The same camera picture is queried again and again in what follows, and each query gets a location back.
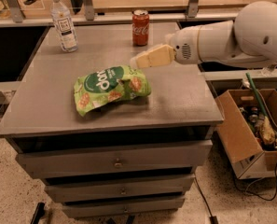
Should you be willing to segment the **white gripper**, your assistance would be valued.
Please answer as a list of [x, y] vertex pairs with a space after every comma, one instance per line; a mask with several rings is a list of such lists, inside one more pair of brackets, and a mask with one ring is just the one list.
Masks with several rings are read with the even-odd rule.
[[191, 26], [178, 30], [174, 34], [167, 34], [165, 41], [168, 45], [157, 45], [137, 54], [131, 58], [130, 65], [139, 69], [157, 67], [168, 65], [174, 59], [180, 64], [198, 63], [200, 61], [199, 32], [200, 26]]

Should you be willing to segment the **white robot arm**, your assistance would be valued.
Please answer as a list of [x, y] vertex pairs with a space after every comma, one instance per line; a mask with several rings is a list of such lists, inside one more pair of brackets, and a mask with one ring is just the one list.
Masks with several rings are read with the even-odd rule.
[[222, 63], [241, 68], [277, 64], [277, 4], [258, 1], [237, 17], [183, 28], [131, 58], [131, 65], [148, 68], [180, 64]]

